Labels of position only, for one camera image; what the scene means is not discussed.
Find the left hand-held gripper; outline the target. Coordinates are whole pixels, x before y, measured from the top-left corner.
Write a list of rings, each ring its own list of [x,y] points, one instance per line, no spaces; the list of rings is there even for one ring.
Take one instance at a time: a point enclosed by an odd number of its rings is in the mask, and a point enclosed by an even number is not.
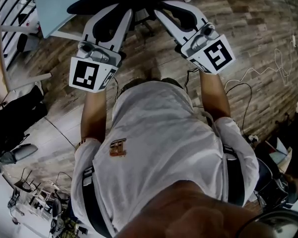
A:
[[[70,87],[91,93],[106,89],[122,61],[122,56],[116,52],[122,47],[132,17],[132,9],[126,12],[125,7],[114,4],[88,20],[83,31],[84,41],[79,42],[78,52],[71,58]],[[113,48],[108,50],[101,45]]]

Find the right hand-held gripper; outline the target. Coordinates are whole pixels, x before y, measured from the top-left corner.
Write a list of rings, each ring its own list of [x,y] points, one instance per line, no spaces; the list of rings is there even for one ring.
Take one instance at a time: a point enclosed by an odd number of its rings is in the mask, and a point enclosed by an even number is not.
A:
[[[180,46],[181,56],[202,72],[218,74],[236,60],[226,36],[220,35],[197,7],[165,0],[154,13]]]

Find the person's left forearm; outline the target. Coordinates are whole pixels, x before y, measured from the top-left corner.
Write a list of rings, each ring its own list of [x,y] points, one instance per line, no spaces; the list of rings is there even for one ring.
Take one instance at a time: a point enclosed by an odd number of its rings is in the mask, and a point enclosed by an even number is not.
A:
[[[102,143],[106,134],[106,119],[106,91],[87,92],[80,123],[81,139],[94,138]]]

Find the person's right forearm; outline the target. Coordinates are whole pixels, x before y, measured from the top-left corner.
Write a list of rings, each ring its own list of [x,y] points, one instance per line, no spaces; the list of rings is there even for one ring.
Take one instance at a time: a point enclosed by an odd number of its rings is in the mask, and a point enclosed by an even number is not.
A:
[[[204,110],[214,121],[231,117],[230,106],[222,81],[218,75],[199,72],[201,82],[201,98]]]

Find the light blue table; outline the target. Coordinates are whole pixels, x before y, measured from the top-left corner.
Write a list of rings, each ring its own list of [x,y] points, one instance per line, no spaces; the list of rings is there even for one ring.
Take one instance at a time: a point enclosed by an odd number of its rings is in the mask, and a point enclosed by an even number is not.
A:
[[[78,0],[35,0],[38,19],[44,38],[50,36],[80,41],[82,34],[70,30],[61,30],[74,15],[67,13],[70,5]]]

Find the person's black trousers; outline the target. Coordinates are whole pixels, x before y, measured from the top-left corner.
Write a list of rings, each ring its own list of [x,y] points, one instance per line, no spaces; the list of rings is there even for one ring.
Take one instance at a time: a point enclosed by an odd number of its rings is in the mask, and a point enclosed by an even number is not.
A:
[[[143,79],[143,78],[137,78],[132,80],[131,82],[127,83],[122,90],[128,90],[132,87],[135,87],[137,85],[143,84],[143,83],[147,83],[147,82],[151,82],[151,81],[157,81],[157,82],[164,82],[164,83],[169,83],[169,84],[173,84],[175,86],[180,87],[181,89],[183,89],[183,87],[174,79],[172,78],[164,78],[164,79],[158,79],[158,78],[152,78],[152,79]]]

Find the black metal railing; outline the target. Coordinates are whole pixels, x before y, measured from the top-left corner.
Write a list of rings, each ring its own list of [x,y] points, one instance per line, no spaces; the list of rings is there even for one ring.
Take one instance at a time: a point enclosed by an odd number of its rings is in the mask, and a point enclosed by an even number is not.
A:
[[[0,0],[2,51],[5,65],[9,66],[17,54],[21,34],[36,36],[40,23],[36,0]]]

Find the person's white t-shirt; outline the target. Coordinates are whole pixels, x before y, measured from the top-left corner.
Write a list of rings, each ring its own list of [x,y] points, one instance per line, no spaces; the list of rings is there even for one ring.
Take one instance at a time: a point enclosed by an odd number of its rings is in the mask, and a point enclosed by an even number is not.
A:
[[[96,204],[111,235],[159,192],[181,180],[227,201],[230,171],[226,165],[232,157],[224,152],[226,146],[240,160],[248,199],[259,179],[259,164],[233,119],[205,124],[195,116],[188,95],[173,84],[150,81],[134,86],[118,98],[105,140],[85,139],[75,153],[74,214],[90,225],[82,181],[91,167]]]

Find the open cardboard box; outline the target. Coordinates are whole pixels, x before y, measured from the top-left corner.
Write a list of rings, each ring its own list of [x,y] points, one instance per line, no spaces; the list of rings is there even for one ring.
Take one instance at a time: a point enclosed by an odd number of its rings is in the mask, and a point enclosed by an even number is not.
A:
[[[277,146],[275,148],[275,152],[270,153],[269,155],[282,173],[287,171],[292,159],[292,152],[293,149],[291,147],[287,149],[282,141],[277,137]]]

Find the small dark chair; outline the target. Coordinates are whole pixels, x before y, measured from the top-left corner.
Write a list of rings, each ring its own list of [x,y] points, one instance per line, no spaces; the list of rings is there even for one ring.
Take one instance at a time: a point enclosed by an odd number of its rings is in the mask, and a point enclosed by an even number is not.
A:
[[[14,183],[14,186],[24,192],[27,192],[27,193],[33,193],[33,192],[37,191],[40,186],[40,183],[35,185],[34,180],[32,180],[31,182],[28,182],[28,178],[30,177],[32,170],[30,170],[30,172],[28,173],[26,178],[23,177],[24,172],[25,172],[25,169],[23,169],[23,171],[22,171],[20,180],[18,180],[16,183]]]

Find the dark round bin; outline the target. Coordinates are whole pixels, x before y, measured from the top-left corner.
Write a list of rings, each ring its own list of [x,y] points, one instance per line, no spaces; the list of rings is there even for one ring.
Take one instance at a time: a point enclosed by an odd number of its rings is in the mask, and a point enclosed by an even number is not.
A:
[[[259,158],[257,160],[259,163],[259,180],[254,194],[263,211],[270,211],[287,202],[288,184],[280,179],[274,179],[269,167]]]

